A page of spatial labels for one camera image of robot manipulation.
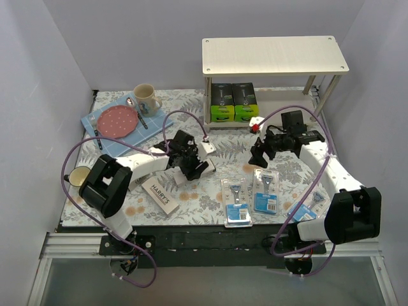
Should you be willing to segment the white Harry's box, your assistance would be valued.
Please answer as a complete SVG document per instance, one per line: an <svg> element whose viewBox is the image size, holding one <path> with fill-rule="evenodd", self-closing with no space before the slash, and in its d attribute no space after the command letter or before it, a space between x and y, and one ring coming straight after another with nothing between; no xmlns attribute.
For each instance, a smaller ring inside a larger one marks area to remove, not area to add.
<svg viewBox="0 0 408 306"><path fill-rule="evenodd" d="M147 179L142 187L157 203L166 215L171 215L179 209L179 204L171 194L159 183L156 177Z"/></svg>
<svg viewBox="0 0 408 306"><path fill-rule="evenodd" d="M129 192L132 192L132 191L133 191L134 189L136 189L138 186L140 186L141 184L143 184L149 177L150 177L150 175L144 175L144 176L142 176L142 177L140 177L140 178L136 178L136 179L132 180L132 181L129 183L128 191L129 191Z"/></svg>
<svg viewBox="0 0 408 306"><path fill-rule="evenodd" d="M175 179L175 183L178 187L187 184L188 182L202 179L216 172L215 164L210 160L206 159L199 162L197 166L192 166L190 168L183 166L172 167L172 175Z"/></svg>

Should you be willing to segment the black green Gillette Labs box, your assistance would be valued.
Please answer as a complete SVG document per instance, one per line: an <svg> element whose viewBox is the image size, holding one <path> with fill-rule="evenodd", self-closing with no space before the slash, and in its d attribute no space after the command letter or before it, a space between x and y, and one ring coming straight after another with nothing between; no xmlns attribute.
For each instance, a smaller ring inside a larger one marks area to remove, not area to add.
<svg viewBox="0 0 408 306"><path fill-rule="evenodd" d="M212 84L210 114L212 122L233 122L235 104L232 84Z"/></svg>

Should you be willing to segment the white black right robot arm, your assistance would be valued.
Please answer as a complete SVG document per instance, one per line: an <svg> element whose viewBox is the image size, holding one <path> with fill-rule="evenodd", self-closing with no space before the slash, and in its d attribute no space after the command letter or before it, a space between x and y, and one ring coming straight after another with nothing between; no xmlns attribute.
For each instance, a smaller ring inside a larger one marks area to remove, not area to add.
<svg viewBox="0 0 408 306"><path fill-rule="evenodd" d="M312 241L339 245L380 234L382 196L376 187L365 187L329 153L328 143L316 130L303 133L267 132L251 147L250 164L266 168L277 152L290 151L315 174L320 174L331 203L324 218L296 221L291 226L289 248L303 253Z"/></svg>

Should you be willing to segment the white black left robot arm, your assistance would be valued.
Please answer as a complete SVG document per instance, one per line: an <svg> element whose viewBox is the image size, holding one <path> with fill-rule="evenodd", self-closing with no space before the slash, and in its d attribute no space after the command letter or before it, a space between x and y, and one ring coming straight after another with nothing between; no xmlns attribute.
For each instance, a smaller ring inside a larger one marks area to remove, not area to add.
<svg viewBox="0 0 408 306"><path fill-rule="evenodd" d="M129 185L151 173L178 168L183 182L200 179L215 168L207 157L213 147L210 143L180 145L170 141L167 149L160 143L147 153L113 158L100 156L80 184L79 196L96 210L113 246L123 255L131 254L136 240L133 227L122 209Z"/></svg>

